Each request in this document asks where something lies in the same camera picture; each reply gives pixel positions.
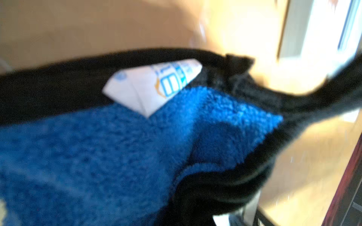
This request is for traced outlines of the blue microfiber cloth black trim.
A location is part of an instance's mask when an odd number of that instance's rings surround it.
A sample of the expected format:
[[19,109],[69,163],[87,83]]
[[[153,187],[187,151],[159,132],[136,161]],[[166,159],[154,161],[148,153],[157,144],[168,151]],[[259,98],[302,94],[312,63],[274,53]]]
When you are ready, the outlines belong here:
[[[122,69],[196,59],[146,118],[104,94]],[[362,58],[301,96],[259,86],[249,57],[145,49],[1,76],[7,226],[212,226],[260,191],[310,124],[362,106]]]

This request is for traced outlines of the cream white picture frame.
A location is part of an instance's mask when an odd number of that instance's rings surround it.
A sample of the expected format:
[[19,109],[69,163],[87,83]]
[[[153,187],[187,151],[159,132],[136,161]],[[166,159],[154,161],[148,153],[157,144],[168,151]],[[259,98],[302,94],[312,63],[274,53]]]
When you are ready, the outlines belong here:
[[278,60],[334,77],[361,53],[361,1],[289,1]]

